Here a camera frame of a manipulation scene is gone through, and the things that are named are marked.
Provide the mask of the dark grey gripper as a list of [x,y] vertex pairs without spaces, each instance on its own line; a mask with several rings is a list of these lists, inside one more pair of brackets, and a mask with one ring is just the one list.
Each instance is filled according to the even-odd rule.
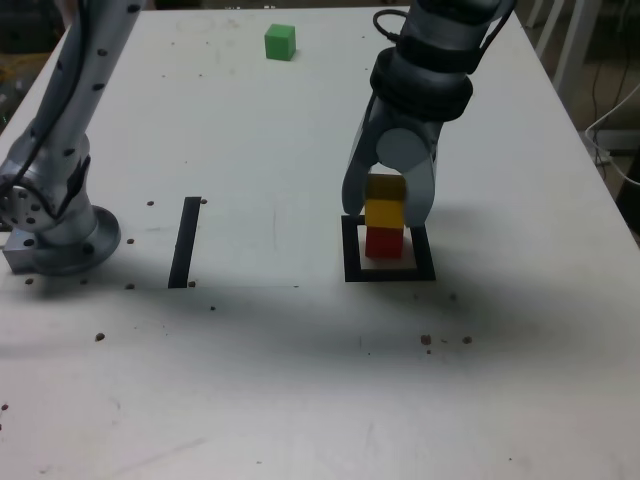
[[442,127],[442,122],[403,113],[373,93],[342,183],[344,212],[350,216],[360,214],[365,202],[366,177],[378,156],[380,164],[396,170],[404,178],[405,225],[423,226],[435,199],[433,151],[438,148]]

